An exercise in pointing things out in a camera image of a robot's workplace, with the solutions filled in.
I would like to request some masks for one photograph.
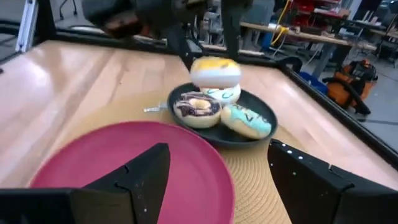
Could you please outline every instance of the pink plate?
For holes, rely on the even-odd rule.
[[[159,223],[232,223],[234,188],[221,156],[205,140],[168,124],[128,122],[88,133],[51,158],[31,187],[82,187],[158,142],[168,143],[171,155]]]

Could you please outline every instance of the plate rim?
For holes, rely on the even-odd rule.
[[[56,152],[54,155],[52,155],[49,159],[47,159],[44,164],[38,169],[38,171],[36,172],[36,174],[33,176],[32,180],[29,182],[28,184],[28,188],[32,188],[35,181],[37,180],[37,177],[39,176],[39,174],[49,165],[50,161],[52,159],[54,159],[54,157],[58,156],[63,150],[65,150],[67,147],[69,147],[71,144],[73,144],[75,141],[80,140],[81,138],[87,136],[87,135],[91,135],[94,134],[96,132],[102,131],[105,128],[108,127],[113,127],[113,126],[119,126],[121,124],[131,124],[131,125],[135,125],[135,124],[151,124],[151,125],[161,125],[161,126],[166,126],[168,128],[172,128],[172,129],[177,129],[179,131],[182,131],[185,134],[188,134],[190,136],[192,136],[193,138],[197,139],[199,142],[201,142],[202,144],[204,144],[205,146],[207,146],[209,148],[209,152],[211,152],[213,154],[213,156],[215,156],[220,162],[221,165],[223,166],[224,170],[226,171],[227,177],[228,177],[228,182],[230,183],[231,186],[231,191],[232,191],[232,203],[231,203],[231,214],[228,220],[228,223],[232,223],[234,220],[234,213],[235,213],[235,196],[236,196],[236,191],[235,191],[235,185],[233,182],[233,178],[231,175],[231,171],[229,170],[228,166],[226,165],[226,162],[224,160],[224,158],[221,156],[221,154],[210,144],[208,143],[206,140],[204,140],[203,138],[201,138],[200,136],[196,135],[195,133],[174,125],[174,124],[167,124],[167,123],[162,123],[162,122],[158,122],[158,121],[123,121],[123,122],[119,122],[119,123],[113,123],[113,124],[109,124],[109,125],[105,125],[105,126],[101,126],[99,128],[96,128],[94,130],[88,131],[85,134],[82,134],[80,136],[78,136],[75,139],[72,139],[70,142],[68,142],[66,145],[62,146],[60,148],[60,150],[58,150],[58,152]]]
[[[217,143],[217,144],[222,144],[222,145],[224,145],[224,146],[227,146],[227,145],[228,145],[228,146],[233,146],[233,147],[236,147],[236,146],[241,147],[241,146],[252,146],[252,145],[258,144],[258,143],[260,143],[260,142],[266,141],[266,140],[268,140],[268,139],[272,139],[273,135],[276,133],[276,131],[277,131],[277,129],[278,129],[279,122],[278,122],[278,118],[277,118],[277,116],[276,116],[274,110],[273,110],[266,102],[264,102],[262,99],[260,99],[258,96],[252,94],[252,93],[249,92],[249,91],[244,90],[243,88],[241,88],[241,92],[245,92],[245,93],[247,93],[247,94],[249,94],[249,95],[251,95],[251,96],[257,98],[258,100],[262,101],[262,102],[271,110],[272,115],[273,115],[274,118],[275,118],[276,126],[275,126],[275,128],[274,128],[273,130],[271,130],[271,132],[269,133],[269,135],[267,135],[266,137],[264,137],[264,138],[262,138],[262,139],[255,139],[255,140],[249,141],[249,142],[232,142],[232,141],[225,141],[225,140],[220,140],[220,139],[209,138],[209,137],[205,136],[204,134],[199,133],[198,131],[194,130],[193,128],[187,126],[187,125],[175,114],[175,111],[174,111],[173,106],[170,106],[170,102],[171,102],[170,97],[171,97],[172,93],[173,93],[176,89],[178,89],[178,88],[180,88],[180,87],[182,87],[182,86],[185,86],[185,85],[193,85],[193,86],[195,86],[192,82],[187,82],[187,83],[183,83],[183,84],[181,84],[181,85],[179,85],[179,86],[176,86],[176,87],[169,93],[169,95],[167,96],[167,107],[168,107],[169,111],[171,110],[170,114],[172,115],[174,121],[176,121],[179,125],[181,125],[181,126],[184,127],[185,129],[187,129],[187,130],[193,132],[194,134],[198,135],[199,137],[201,137],[201,138],[203,138],[203,139],[206,139],[206,140],[208,140],[208,141],[211,141],[211,142],[215,142],[215,143]]]

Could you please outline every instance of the black plate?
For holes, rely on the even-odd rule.
[[[194,132],[195,134],[206,139],[208,142],[212,143],[213,145],[229,146],[229,147],[253,146],[261,141],[270,139],[276,131],[278,121],[273,110],[258,97],[244,90],[241,91],[241,96],[239,97],[238,104],[246,108],[249,108],[250,110],[253,110],[254,112],[265,117],[265,119],[268,120],[268,122],[270,122],[272,126],[270,135],[268,135],[263,139],[253,140],[244,137],[236,133],[235,131],[232,131],[222,123],[218,123],[211,128],[205,128],[205,129],[191,128],[185,125],[184,122],[182,122],[182,120],[178,118],[173,108],[174,103],[178,100],[180,95],[182,93],[186,93],[189,91],[199,91],[199,88],[197,88],[192,83],[186,83],[176,87],[173,91],[171,91],[169,97],[167,98],[167,106],[169,107],[169,111],[171,112],[172,117],[177,124]]]

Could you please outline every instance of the yellow cable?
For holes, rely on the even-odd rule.
[[[289,31],[289,28],[281,26],[278,36],[275,38],[274,41],[271,42],[271,45],[274,45],[279,40],[279,38],[282,36],[282,34],[287,33],[288,31]]]
[[[277,22],[277,24],[276,24],[275,30],[278,29],[278,25],[279,25],[279,23],[280,23],[280,20],[282,20],[282,17],[284,16],[285,11],[286,11],[286,9],[287,9],[287,6],[289,5],[289,2],[290,2],[290,0],[287,0],[287,1],[286,1],[284,10],[282,10],[282,13],[280,14],[280,16],[279,16],[279,18],[278,18],[278,22]],[[281,26],[281,27],[280,27],[279,35],[276,37],[275,40],[273,40],[273,39],[274,39],[274,36],[275,36],[275,32],[273,32],[273,33],[272,33],[272,37],[271,37],[271,45],[274,45],[274,44],[279,40],[279,38],[281,37],[282,33],[283,33],[283,32],[286,32],[286,31],[288,31],[288,29]]]

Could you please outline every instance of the yellow frosted donut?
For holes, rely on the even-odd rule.
[[[202,57],[194,61],[190,75],[200,88],[230,88],[239,84],[241,68],[231,59]]]

